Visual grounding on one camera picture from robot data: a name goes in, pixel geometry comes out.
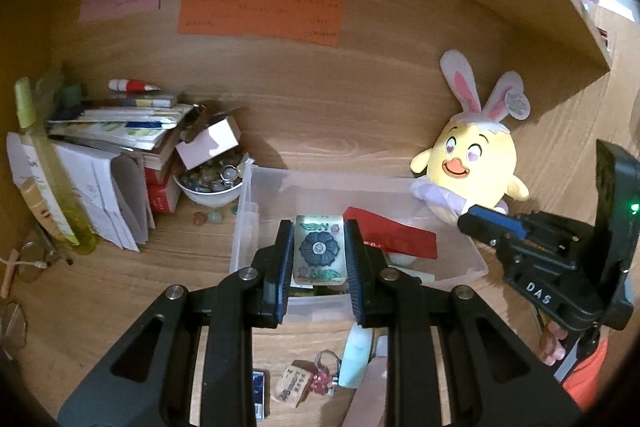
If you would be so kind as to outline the person's right hand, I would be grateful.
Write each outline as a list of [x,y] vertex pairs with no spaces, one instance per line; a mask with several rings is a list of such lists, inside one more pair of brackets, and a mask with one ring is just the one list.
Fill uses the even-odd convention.
[[553,366],[565,358],[563,341],[567,336],[567,330],[558,323],[551,321],[544,326],[539,340],[539,358],[545,365]]

